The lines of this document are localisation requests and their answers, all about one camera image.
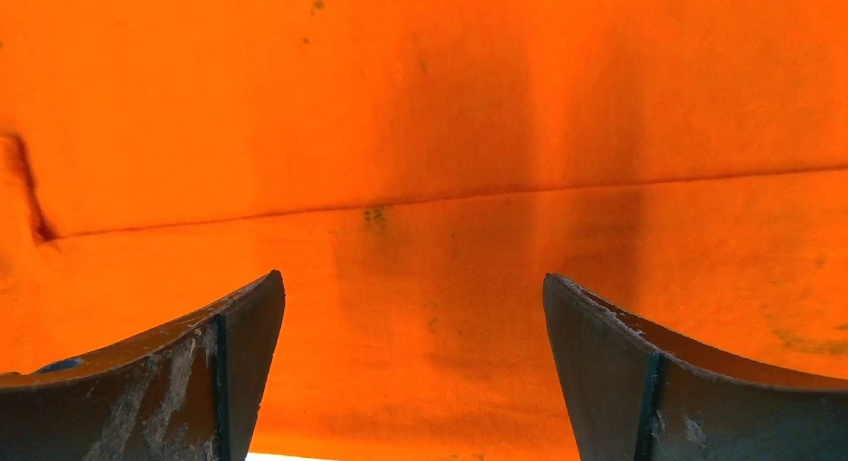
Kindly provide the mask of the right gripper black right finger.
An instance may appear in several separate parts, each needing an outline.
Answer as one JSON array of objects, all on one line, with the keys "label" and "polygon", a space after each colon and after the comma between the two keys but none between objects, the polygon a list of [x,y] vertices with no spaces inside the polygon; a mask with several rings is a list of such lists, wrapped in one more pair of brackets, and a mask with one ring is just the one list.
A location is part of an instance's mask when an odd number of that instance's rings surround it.
[{"label": "right gripper black right finger", "polygon": [[843,460],[847,383],[741,357],[559,274],[549,342],[584,460]]}]

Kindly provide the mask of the orange t-shirt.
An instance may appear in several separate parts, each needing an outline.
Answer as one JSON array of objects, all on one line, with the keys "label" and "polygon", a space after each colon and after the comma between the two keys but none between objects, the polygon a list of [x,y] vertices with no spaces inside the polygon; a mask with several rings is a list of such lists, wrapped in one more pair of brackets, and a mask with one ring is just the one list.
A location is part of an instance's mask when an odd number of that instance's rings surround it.
[{"label": "orange t-shirt", "polygon": [[847,374],[847,0],[1,0],[1,368],[271,270],[252,441],[573,460],[560,273]]}]

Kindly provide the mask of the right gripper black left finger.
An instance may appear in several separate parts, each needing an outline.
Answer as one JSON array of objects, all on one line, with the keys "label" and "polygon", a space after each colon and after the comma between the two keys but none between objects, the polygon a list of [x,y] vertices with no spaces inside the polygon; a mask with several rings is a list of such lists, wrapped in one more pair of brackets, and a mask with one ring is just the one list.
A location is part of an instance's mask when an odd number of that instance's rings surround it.
[{"label": "right gripper black left finger", "polygon": [[1,377],[5,460],[242,460],[285,309],[280,272],[101,349]]}]

